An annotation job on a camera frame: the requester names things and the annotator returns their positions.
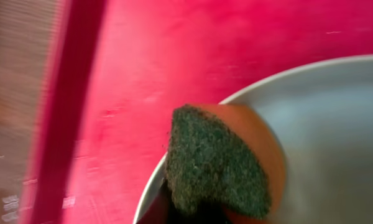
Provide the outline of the green orange sponge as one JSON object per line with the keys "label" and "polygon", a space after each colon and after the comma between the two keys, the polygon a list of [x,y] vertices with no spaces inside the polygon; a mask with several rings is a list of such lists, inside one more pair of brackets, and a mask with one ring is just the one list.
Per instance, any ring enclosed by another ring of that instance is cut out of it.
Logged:
{"label": "green orange sponge", "polygon": [[184,105],[172,113],[165,178],[187,217],[205,205],[231,223],[269,223],[287,171],[279,141],[245,105]]}

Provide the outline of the white plate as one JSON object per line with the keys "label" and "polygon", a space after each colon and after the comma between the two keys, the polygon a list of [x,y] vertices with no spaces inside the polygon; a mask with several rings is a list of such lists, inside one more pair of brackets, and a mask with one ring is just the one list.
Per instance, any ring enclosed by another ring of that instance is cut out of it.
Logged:
{"label": "white plate", "polygon": [[[269,223],[373,223],[373,55],[293,68],[217,105],[254,110],[280,143],[287,171]],[[194,217],[172,202],[166,155],[142,193],[135,223],[231,223],[205,205]]]}

